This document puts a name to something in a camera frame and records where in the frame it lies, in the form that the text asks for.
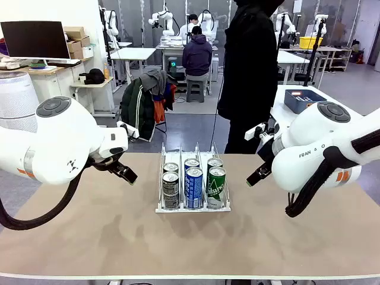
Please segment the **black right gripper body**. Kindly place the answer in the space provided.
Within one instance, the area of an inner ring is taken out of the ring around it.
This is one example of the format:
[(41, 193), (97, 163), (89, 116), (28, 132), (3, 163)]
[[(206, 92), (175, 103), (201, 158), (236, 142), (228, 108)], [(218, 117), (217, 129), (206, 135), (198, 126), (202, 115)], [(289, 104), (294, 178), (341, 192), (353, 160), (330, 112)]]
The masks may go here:
[(265, 162), (265, 165), (268, 167), (272, 166), (273, 160), (277, 153), (278, 150), (275, 142), (266, 142), (257, 152), (260, 158), (262, 158), (262, 160)]

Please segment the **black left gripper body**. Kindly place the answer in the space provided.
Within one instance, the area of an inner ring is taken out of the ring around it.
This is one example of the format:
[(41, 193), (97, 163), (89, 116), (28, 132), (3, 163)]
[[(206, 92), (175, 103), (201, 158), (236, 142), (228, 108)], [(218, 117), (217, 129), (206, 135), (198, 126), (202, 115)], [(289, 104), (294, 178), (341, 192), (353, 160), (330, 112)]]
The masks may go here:
[(87, 159), (87, 166), (94, 167), (98, 171), (105, 172), (108, 171), (110, 173), (118, 173), (121, 164), (115, 157), (109, 157), (103, 161), (95, 161), (92, 157)]

